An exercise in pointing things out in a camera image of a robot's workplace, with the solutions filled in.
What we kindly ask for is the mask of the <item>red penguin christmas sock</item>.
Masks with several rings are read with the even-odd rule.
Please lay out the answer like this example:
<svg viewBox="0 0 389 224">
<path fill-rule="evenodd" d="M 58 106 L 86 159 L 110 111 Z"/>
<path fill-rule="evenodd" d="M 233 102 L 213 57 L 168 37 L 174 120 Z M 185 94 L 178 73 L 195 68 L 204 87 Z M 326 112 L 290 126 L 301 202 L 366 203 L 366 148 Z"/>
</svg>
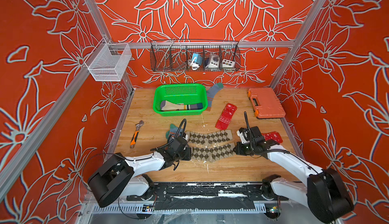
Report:
<svg viewBox="0 0 389 224">
<path fill-rule="evenodd" d="M 279 144 L 283 143 L 283 139 L 278 132 L 270 132 L 262 134 L 266 141 L 273 140 Z"/>
</svg>

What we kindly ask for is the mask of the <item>brown argyle sock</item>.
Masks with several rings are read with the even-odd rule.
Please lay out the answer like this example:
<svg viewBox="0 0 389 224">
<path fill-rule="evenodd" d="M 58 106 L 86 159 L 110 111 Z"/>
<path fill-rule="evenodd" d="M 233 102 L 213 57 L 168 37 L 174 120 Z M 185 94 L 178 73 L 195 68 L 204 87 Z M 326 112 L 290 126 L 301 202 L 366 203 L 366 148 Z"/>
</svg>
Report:
<svg viewBox="0 0 389 224">
<path fill-rule="evenodd" d="M 185 132 L 188 136 L 188 143 L 198 145 L 213 145 L 229 143 L 233 140 L 231 130 L 221 130 L 213 133 L 201 134 L 196 132 Z"/>
<path fill-rule="evenodd" d="M 193 147 L 191 149 L 191 160 L 199 160 L 206 162 L 215 162 L 224 158 L 232 157 L 236 153 L 234 152 L 235 144 L 229 143 L 221 146 L 210 148 L 198 148 Z"/>
</svg>

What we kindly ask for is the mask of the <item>red snowflake christmas sock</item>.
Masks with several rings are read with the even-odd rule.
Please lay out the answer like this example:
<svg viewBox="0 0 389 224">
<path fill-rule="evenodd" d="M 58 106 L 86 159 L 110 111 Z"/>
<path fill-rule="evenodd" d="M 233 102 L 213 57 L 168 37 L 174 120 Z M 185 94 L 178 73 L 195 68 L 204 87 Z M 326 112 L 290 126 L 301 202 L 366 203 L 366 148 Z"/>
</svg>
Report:
<svg viewBox="0 0 389 224">
<path fill-rule="evenodd" d="M 226 130 L 236 110 L 237 110 L 237 106 L 231 103 L 227 103 L 219 119 L 217 120 L 215 127 L 221 131 Z"/>
</svg>

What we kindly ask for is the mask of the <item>cream purple striped sock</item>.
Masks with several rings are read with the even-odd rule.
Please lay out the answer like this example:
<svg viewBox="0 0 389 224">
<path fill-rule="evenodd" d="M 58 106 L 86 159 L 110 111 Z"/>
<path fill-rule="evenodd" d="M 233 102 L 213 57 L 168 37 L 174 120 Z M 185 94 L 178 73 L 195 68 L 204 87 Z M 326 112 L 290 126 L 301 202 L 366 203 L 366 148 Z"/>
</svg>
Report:
<svg viewBox="0 0 389 224">
<path fill-rule="evenodd" d="M 203 104 L 174 104 L 169 101 L 161 101 L 160 103 L 161 111 L 184 111 L 184 110 L 200 110 L 203 109 Z"/>
</svg>

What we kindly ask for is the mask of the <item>green plastic basket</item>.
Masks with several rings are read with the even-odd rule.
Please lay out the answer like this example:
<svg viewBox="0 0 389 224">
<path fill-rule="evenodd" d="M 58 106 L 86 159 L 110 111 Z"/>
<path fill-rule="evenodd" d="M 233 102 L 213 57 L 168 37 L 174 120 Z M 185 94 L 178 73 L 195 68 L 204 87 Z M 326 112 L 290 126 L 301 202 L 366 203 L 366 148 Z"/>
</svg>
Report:
<svg viewBox="0 0 389 224">
<path fill-rule="evenodd" d="M 188 116 L 200 115 L 208 107 L 206 88 L 198 83 L 166 84 L 155 90 L 153 110 L 161 116 Z M 161 111 L 161 101 L 169 101 L 174 104 L 203 104 L 200 110 Z"/>
</svg>

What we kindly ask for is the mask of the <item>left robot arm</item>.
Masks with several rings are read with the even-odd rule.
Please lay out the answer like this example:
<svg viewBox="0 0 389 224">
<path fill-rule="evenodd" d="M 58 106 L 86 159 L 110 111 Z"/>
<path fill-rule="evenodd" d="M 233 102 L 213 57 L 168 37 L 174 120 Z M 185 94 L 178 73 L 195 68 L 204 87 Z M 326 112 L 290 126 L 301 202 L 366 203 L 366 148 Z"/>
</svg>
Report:
<svg viewBox="0 0 389 224">
<path fill-rule="evenodd" d="M 104 208 L 123 196 L 148 199 L 154 192 L 154 182 L 147 175 L 189 161 L 191 148 L 185 134 L 187 120 L 183 119 L 177 132 L 168 137 L 163 146 L 139 157 L 125 157 L 114 153 L 91 176 L 87 183 L 99 207 Z"/>
</svg>

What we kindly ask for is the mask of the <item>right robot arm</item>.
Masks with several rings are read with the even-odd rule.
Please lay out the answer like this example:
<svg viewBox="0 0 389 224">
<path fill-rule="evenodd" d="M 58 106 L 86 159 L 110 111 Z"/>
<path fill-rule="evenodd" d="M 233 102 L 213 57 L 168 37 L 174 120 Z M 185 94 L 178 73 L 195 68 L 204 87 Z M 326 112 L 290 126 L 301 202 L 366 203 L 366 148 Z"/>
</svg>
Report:
<svg viewBox="0 0 389 224">
<path fill-rule="evenodd" d="M 351 213 L 355 205 L 339 173 L 321 168 L 286 150 L 280 143 L 265 139 L 258 127 L 246 126 L 237 131 L 240 141 L 234 151 L 240 156 L 259 156 L 283 167 L 299 181 L 293 182 L 273 174 L 262 180 L 260 193 L 266 200 L 285 197 L 307 207 L 322 223 L 330 224 Z"/>
</svg>

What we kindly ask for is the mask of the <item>orange tool case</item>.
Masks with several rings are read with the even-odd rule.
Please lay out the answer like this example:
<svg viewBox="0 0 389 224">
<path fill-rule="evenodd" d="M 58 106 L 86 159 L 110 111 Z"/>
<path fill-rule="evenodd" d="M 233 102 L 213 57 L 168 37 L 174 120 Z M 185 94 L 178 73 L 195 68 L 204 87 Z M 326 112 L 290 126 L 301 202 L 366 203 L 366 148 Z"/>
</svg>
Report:
<svg viewBox="0 0 389 224">
<path fill-rule="evenodd" d="M 285 117 L 286 113 L 272 88 L 250 88 L 247 95 L 257 119 Z"/>
</svg>

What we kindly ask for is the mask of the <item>orange adjustable wrench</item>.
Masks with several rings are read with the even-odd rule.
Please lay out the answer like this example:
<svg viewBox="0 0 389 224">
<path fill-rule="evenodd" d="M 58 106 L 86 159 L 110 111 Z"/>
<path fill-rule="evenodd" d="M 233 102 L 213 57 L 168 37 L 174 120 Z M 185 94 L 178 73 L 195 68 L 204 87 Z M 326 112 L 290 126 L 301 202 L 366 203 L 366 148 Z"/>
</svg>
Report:
<svg viewBox="0 0 389 224">
<path fill-rule="evenodd" d="M 132 137 L 132 140 L 131 140 L 131 143 L 130 143 L 130 148 L 133 149 L 136 145 L 136 141 L 137 141 L 137 138 L 138 138 L 138 135 L 139 135 L 139 130 L 141 129 L 141 127 L 144 125 L 144 121 L 141 120 L 138 124 L 136 124 L 136 130 L 134 132 L 134 135 Z"/>
</svg>

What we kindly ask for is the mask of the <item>white dotted box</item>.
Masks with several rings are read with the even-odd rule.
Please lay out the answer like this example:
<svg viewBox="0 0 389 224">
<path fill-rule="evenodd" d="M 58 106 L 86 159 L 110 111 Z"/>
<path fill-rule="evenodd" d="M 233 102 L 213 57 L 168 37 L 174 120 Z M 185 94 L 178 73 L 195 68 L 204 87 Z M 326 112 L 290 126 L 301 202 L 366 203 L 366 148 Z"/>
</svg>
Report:
<svg viewBox="0 0 389 224">
<path fill-rule="evenodd" d="M 233 70 L 235 69 L 235 61 L 223 59 L 222 60 L 222 69 L 223 70 Z"/>
</svg>

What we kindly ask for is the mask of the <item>white power adapter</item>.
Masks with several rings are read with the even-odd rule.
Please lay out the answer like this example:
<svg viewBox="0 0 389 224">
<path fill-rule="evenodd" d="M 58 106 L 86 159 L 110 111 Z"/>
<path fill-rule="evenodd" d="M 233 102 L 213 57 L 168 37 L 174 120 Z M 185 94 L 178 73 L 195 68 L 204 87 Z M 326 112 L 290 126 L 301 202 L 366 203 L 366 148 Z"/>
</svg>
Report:
<svg viewBox="0 0 389 224">
<path fill-rule="evenodd" d="M 216 69 L 219 68 L 220 57 L 216 54 L 211 54 L 205 62 L 206 69 Z"/>
</svg>

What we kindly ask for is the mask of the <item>blue white small box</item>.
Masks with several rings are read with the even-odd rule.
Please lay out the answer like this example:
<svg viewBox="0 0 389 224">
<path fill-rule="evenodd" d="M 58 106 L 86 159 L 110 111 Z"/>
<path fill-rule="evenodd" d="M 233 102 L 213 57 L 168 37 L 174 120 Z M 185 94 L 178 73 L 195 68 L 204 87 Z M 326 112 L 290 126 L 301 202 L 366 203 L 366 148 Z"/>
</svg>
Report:
<svg viewBox="0 0 389 224">
<path fill-rule="evenodd" d="M 200 67 L 202 65 L 203 58 L 200 54 L 198 53 L 193 53 L 192 59 L 190 61 L 190 66 L 191 67 Z"/>
</svg>

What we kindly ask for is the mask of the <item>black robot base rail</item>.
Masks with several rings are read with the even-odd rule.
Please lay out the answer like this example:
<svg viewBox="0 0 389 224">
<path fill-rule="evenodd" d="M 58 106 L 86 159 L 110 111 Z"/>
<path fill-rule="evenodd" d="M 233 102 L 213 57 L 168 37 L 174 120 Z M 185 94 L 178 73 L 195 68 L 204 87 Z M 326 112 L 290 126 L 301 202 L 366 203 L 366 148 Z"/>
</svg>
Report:
<svg viewBox="0 0 389 224">
<path fill-rule="evenodd" d="M 128 196 L 123 201 L 148 205 L 155 213 L 266 213 L 289 199 L 265 199 L 261 183 L 156 183 L 150 197 Z"/>
</svg>

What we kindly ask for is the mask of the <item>clear acrylic wall bin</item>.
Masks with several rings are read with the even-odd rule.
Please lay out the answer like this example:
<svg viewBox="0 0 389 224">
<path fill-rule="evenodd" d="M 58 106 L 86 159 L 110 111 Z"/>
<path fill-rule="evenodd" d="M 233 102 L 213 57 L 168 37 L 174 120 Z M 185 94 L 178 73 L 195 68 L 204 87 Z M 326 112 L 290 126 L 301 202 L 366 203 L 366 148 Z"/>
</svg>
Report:
<svg viewBox="0 0 389 224">
<path fill-rule="evenodd" d="M 122 80 L 131 58 L 132 52 L 128 45 L 120 55 L 114 55 L 107 44 L 100 44 L 85 65 L 95 81 L 116 82 Z"/>
</svg>

